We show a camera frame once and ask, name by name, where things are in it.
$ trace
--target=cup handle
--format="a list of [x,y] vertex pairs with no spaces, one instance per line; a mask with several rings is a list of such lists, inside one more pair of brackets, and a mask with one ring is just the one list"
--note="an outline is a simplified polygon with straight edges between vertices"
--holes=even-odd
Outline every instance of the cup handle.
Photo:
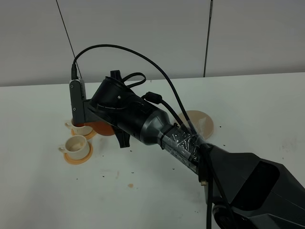
[[72,123],[71,122],[65,122],[65,126],[71,130],[72,129]]
[[64,146],[58,147],[58,150],[59,150],[60,152],[62,152],[63,154],[66,153],[66,150],[65,150],[65,147],[64,147]]

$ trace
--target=white table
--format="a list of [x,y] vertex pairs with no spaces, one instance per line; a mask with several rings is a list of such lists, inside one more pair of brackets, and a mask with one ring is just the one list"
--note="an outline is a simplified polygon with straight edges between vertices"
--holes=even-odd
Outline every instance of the white table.
[[[304,73],[173,83],[187,110],[214,120],[211,143],[282,163],[305,185]],[[86,84],[88,98],[98,86]],[[165,80],[134,91],[162,92],[180,112]],[[68,84],[0,88],[1,229],[205,228],[197,176],[159,146],[131,138],[120,149],[114,136],[97,135],[87,162],[67,164],[57,147],[70,118]]]

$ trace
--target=cup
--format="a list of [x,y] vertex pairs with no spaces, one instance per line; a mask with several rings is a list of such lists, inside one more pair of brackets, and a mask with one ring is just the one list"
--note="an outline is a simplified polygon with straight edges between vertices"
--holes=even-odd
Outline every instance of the cup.
[[69,129],[69,130],[73,130],[75,135],[88,135],[92,132],[92,127],[91,126],[75,126],[73,123],[73,119],[71,119],[71,121],[67,121],[65,122],[65,126]]
[[75,135],[70,137],[58,150],[63,154],[68,154],[73,160],[81,160],[89,154],[90,146],[84,136]]

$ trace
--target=white wall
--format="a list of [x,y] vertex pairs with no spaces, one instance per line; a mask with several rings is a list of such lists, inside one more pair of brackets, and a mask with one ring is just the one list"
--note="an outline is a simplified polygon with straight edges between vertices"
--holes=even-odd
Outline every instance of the white wall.
[[73,55],[55,0],[0,7],[0,86],[66,83]]
[[[76,53],[96,44],[125,46],[155,61],[171,78],[202,77],[209,0],[60,0]],[[111,70],[163,78],[149,63],[125,51],[102,48],[78,61],[86,82]]]
[[206,76],[304,71],[304,0],[214,0]]

